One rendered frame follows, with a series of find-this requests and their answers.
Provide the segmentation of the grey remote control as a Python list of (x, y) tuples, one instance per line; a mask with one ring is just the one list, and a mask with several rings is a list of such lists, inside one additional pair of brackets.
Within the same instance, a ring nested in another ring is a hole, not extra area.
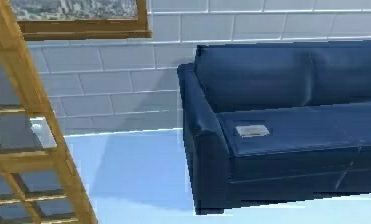
[(237, 126), (236, 131), (243, 138), (262, 137), (270, 134), (264, 125)]

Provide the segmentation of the wooden shelf unit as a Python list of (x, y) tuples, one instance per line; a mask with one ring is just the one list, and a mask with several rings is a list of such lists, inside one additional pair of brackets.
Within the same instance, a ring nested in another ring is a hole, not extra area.
[(9, 0), (0, 0), (0, 224), (99, 224)]

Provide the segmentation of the dark blue sofa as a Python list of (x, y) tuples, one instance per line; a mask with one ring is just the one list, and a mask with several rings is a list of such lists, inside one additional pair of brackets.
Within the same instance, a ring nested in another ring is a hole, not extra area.
[(200, 45), (177, 74), (197, 214), (371, 193), (371, 40)]

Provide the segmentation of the wooden framed window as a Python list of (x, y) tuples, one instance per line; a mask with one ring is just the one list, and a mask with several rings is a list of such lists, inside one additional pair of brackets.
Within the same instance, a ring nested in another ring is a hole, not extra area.
[(26, 41), (151, 38), (146, 0), (8, 0)]

